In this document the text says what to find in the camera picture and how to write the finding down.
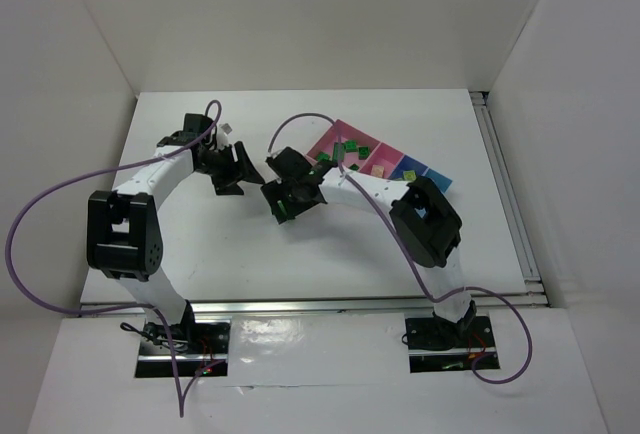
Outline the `green stepped lego block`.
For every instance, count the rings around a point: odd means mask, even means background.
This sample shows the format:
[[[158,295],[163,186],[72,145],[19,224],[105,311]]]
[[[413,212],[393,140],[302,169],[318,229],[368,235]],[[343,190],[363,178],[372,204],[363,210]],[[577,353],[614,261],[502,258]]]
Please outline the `green stepped lego block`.
[[[332,150],[332,160],[335,162],[342,162],[344,160],[345,148],[344,144],[335,142]]]

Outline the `green lego brick half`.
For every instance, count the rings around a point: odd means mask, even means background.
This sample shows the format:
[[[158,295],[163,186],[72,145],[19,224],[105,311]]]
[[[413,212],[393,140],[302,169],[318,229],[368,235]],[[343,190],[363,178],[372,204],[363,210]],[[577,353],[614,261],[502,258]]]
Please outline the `green lego brick half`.
[[[367,146],[361,146],[358,148],[358,158],[361,160],[367,159],[370,155],[370,149]]]

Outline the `lime 2x2 lego brick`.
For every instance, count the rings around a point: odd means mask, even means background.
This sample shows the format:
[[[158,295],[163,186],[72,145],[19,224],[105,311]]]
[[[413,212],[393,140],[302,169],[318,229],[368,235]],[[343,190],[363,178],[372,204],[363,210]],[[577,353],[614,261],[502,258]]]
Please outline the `lime 2x2 lego brick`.
[[[404,171],[403,172],[403,179],[405,181],[415,181],[417,178],[416,173],[413,170],[409,170],[409,171]]]

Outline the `white lego brick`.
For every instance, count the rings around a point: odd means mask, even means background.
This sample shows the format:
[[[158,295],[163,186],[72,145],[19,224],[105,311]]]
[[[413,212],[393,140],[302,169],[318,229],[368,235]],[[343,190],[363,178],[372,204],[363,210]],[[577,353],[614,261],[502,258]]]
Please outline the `white lego brick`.
[[[378,178],[384,177],[384,167],[379,165],[374,165],[371,169],[371,175]]]

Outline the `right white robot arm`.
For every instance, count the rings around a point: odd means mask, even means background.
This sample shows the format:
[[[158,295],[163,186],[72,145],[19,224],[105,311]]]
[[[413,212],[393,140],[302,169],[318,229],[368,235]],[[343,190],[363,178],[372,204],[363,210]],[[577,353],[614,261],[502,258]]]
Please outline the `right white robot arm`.
[[[311,164],[287,147],[266,158],[277,179],[261,187],[271,212],[282,224],[320,204],[336,204],[378,214],[417,281],[434,304],[435,332],[423,349],[445,350],[469,336],[476,306],[465,290],[459,256],[462,221],[433,180],[393,181],[357,171],[342,171],[336,162]]]

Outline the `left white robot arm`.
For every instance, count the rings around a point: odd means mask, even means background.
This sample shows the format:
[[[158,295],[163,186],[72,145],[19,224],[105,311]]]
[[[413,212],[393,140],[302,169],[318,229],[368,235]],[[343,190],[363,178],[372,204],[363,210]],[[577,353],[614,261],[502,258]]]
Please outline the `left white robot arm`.
[[[231,144],[208,115],[188,113],[180,130],[157,143],[151,164],[88,200],[87,262],[145,306],[144,335],[156,343],[167,338],[165,326],[182,344],[204,337],[190,302],[176,292],[161,267],[158,219],[163,202],[194,173],[209,177],[218,196],[242,195],[242,181],[265,183],[242,142]]]

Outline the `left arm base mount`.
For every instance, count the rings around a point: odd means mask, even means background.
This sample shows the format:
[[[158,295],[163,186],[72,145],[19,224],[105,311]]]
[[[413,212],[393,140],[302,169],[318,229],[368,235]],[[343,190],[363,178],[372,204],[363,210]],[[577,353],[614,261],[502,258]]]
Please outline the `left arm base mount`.
[[[138,379],[170,378],[173,376],[171,355],[166,333],[159,326],[146,323],[142,329],[122,323],[122,330],[140,336],[134,376]],[[231,323],[198,322],[191,340],[178,333],[174,334],[174,349],[178,374],[187,378],[200,372],[203,377],[226,377],[228,374],[228,353]]]

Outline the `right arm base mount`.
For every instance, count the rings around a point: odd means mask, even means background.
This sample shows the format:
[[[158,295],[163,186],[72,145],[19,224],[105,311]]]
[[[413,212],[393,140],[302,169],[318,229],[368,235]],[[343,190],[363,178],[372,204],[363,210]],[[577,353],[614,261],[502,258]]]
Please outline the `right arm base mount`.
[[[445,334],[433,317],[405,319],[401,342],[408,349],[411,373],[497,370],[500,361],[488,316],[476,317],[461,338]]]

